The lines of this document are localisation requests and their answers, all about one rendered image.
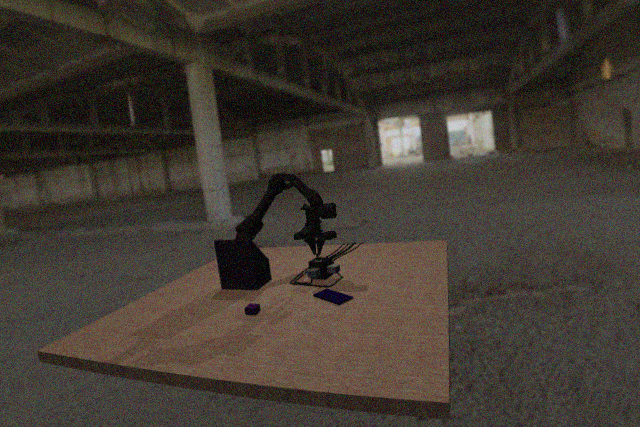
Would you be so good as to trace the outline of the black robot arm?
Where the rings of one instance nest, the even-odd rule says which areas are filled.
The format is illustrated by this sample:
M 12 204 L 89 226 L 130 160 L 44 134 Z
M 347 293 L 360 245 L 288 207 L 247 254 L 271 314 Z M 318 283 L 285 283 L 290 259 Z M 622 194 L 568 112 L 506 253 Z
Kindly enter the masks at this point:
M 290 181 L 290 183 L 286 184 L 284 180 Z M 319 216 L 322 219 L 336 218 L 337 213 L 335 203 L 323 204 L 323 200 L 319 193 L 308 188 L 299 178 L 297 178 L 296 175 L 289 175 L 285 173 L 274 174 L 268 182 L 268 190 L 254 212 L 248 215 L 243 222 L 236 227 L 236 232 L 238 233 L 235 240 L 253 240 L 263 227 L 264 224 L 262 223 L 262 218 L 276 195 L 291 187 L 295 187 L 300 191 L 310 204 L 304 204 L 300 209 L 305 210 L 306 220 L 317 220 L 320 219 Z M 311 223 L 311 226 L 308 225 L 308 223 L 305 223 L 305 227 L 298 233 L 301 240 L 309 240 L 312 236 L 318 234 L 314 223 Z

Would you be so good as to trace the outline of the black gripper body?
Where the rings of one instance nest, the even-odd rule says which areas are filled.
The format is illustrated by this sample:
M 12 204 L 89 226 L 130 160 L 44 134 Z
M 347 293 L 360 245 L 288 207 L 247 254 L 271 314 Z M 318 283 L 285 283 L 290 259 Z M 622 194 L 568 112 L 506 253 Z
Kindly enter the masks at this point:
M 322 233 L 323 231 L 321 230 L 321 227 L 320 227 L 320 223 L 322 223 L 322 222 L 320 221 L 320 219 L 317 219 L 317 220 L 306 220 L 306 221 L 307 221 L 308 225 L 310 225 L 310 226 L 311 226 L 311 223 L 314 223 L 314 225 L 315 225 L 315 227 L 317 229 L 317 233 L 318 233 L 318 234 L 316 234 L 318 236 L 314 235 L 309 240 L 311 240 L 313 238 L 318 238 L 318 240 L 332 240 L 332 239 L 337 237 L 337 233 L 335 231 L 327 231 L 327 232 Z M 301 238 L 299 236 L 299 233 L 298 232 L 295 233 L 294 234 L 294 240 L 300 240 L 300 239 Z

